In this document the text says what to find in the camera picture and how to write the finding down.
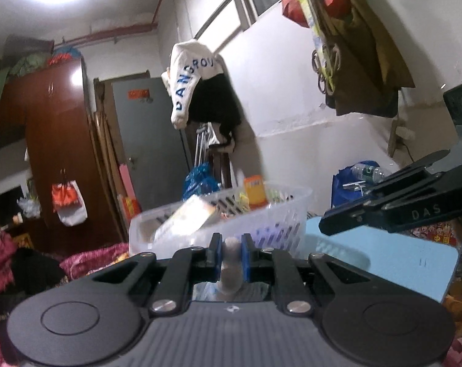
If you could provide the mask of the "orange yellow capsule box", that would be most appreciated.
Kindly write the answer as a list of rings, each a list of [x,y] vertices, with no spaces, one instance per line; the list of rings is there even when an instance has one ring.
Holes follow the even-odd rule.
[[[216,206],[205,201],[201,196],[192,195],[155,231],[153,243],[187,238],[219,219],[220,212]]]

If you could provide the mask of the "plush toy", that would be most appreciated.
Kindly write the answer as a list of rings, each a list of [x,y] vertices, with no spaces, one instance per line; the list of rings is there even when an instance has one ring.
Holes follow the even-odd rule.
[[[236,238],[227,238],[223,244],[221,273],[217,282],[218,300],[231,301],[243,286],[243,282],[241,242]]]

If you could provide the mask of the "purple tissue pack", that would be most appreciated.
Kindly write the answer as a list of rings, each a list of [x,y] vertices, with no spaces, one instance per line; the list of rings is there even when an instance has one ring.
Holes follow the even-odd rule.
[[[275,223],[254,230],[252,238],[259,249],[284,249],[292,253],[301,243],[303,235],[301,223]]]

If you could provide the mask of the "orange medicine box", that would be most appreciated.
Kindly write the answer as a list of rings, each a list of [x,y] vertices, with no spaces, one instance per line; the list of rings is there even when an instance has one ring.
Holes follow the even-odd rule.
[[[268,205],[267,193],[263,178],[260,175],[246,177],[244,179],[244,190],[250,209],[259,209]]]

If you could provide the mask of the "blue shopping bag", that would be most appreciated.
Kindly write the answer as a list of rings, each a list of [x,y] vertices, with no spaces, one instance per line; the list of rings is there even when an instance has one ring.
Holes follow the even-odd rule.
[[[376,161],[360,161],[340,169],[332,178],[330,206],[337,207],[361,198],[392,173]]]

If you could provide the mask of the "white plastic laundry basket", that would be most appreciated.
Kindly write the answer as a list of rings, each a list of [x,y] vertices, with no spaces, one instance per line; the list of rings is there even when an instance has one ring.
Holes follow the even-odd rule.
[[[244,189],[231,188],[217,191],[209,195],[201,195],[218,208],[220,219],[207,224],[187,238],[171,239],[154,244],[155,231],[181,207],[184,201],[176,202],[155,209],[146,210],[132,219],[129,227],[129,255],[145,252],[156,254],[159,259],[170,258],[179,249],[191,246],[206,247],[214,233],[224,239],[240,239],[256,229],[271,226],[275,223],[301,223],[303,238],[292,253],[301,256],[307,222],[307,208],[312,199],[312,189],[308,187],[286,186],[267,181],[264,184],[268,205],[251,210],[244,201]]]

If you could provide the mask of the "blue plastic bag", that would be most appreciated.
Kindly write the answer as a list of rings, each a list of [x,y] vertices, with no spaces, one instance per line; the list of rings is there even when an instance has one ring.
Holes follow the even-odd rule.
[[[184,179],[182,200],[186,201],[193,195],[209,195],[219,190],[212,167],[204,162],[194,167]]]

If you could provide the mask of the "olive hanging bags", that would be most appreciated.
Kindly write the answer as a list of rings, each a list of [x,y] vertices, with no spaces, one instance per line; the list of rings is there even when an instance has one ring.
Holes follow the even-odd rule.
[[[393,118],[399,93],[414,87],[391,35],[366,0],[293,0],[287,15],[311,30],[311,66],[325,104],[339,116]]]

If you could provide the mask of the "grey metal door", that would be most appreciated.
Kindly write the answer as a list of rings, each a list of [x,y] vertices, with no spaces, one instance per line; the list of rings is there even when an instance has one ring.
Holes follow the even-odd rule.
[[[141,209],[181,200],[189,158],[181,131],[170,121],[171,99],[161,78],[112,84],[126,165]]]

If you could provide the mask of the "pink floral quilt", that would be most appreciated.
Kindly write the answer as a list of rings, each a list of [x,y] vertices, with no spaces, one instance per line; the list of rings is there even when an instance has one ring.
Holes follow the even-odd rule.
[[[129,244],[117,243],[110,247],[74,254],[60,263],[69,281],[119,263],[129,257]]]

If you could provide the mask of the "red white hanging bag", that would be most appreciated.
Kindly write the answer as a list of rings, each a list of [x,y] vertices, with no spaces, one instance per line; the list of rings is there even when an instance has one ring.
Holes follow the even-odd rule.
[[[62,224],[73,227],[87,220],[88,210],[76,181],[52,185],[51,194],[54,212]]]

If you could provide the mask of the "white black hanging jacket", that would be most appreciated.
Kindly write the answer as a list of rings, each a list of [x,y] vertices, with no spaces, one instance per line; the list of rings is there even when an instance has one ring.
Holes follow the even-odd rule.
[[[222,137],[213,148],[232,153],[241,115],[232,85],[218,57],[195,39],[173,45],[170,67],[161,75],[172,102],[170,121],[181,130],[190,123],[217,124]]]

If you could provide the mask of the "dark red wooden wardrobe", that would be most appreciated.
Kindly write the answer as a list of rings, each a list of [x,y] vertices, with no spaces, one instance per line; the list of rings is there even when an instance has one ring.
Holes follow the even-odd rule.
[[[0,99],[0,147],[24,135],[41,205],[27,222],[34,248],[69,256],[123,241],[109,198],[91,117],[83,59],[77,58],[9,81]],[[65,226],[54,210],[52,186],[76,181],[87,219]]]

